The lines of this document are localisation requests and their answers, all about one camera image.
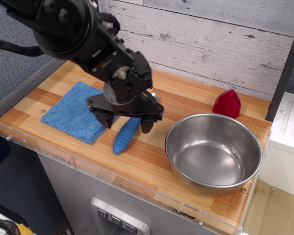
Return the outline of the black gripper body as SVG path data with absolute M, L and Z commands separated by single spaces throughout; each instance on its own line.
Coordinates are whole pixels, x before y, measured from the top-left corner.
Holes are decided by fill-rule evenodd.
M 155 93 L 142 92 L 127 103 L 115 103 L 112 98 L 106 98 L 104 94 L 86 98 L 86 104 L 90 111 L 97 113 L 113 114 L 115 116 L 131 117 L 139 115 L 142 121 L 157 122 L 162 120 L 164 107 L 159 103 Z

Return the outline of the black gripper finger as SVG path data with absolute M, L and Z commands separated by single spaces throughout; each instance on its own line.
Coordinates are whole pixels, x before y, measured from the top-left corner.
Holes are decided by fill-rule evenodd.
M 141 127 L 142 127 L 142 132 L 144 134 L 147 134 L 153 128 L 153 122 L 152 121 L 141 121 Z
M 113 124 L 114 115 L 113 114 L 105 114 L 105 113 L 97 113 L 95 114 L 97 120 L 105 127 L 111 128 Z

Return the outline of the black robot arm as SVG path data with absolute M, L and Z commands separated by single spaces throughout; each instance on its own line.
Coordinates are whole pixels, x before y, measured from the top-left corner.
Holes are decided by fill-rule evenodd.
M 33 31 L 36 54 L 71 60 L 104 82 L 103 94 L 86 104 L 107 128 L 116 115 L 140 118 L 144 133 L 164 108 L 149 92 L 152 71 L 140 52 L 124 46 L 116 18 L 99 13 L 94 0 L 1 0 L 8 16 Z

